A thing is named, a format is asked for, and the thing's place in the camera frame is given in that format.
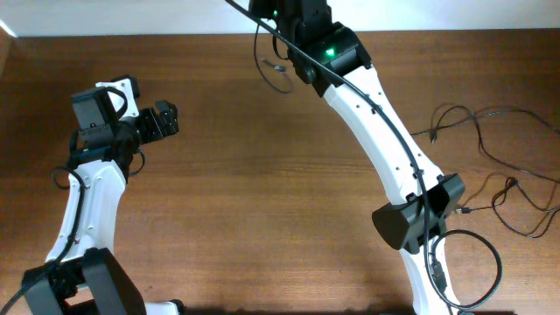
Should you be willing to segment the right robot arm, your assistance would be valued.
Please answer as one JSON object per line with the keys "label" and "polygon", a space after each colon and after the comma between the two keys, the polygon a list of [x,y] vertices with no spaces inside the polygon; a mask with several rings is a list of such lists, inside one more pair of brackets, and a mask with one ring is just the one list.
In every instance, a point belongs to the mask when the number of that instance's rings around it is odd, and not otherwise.
{"label": "right robot arm", "polygon": [[325,1],[252,1],[248,14],[287,47],[297,76],[348,125],[376,170],[388,204],[372,221],[398,251],[417,314],[462,314],[445,259],[445,220],[465,186],[418,147],[384,94],[357,34],[333,21]]}

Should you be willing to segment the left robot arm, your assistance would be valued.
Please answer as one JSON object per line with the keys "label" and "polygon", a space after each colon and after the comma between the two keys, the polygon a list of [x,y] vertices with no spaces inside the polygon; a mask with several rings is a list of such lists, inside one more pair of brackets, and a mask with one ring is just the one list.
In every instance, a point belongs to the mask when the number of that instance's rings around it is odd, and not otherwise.
{"label": "left robot arm", "polygon": [[177,299],[144,301],[114,256],[116,214],[141,145],[179,131],[177,107],[157,101],[132,114],[138,94],[115,86],[72,95],[79,122],[70,142],[66,211],[45,264],[24,273],[34,314],[181,314]]}

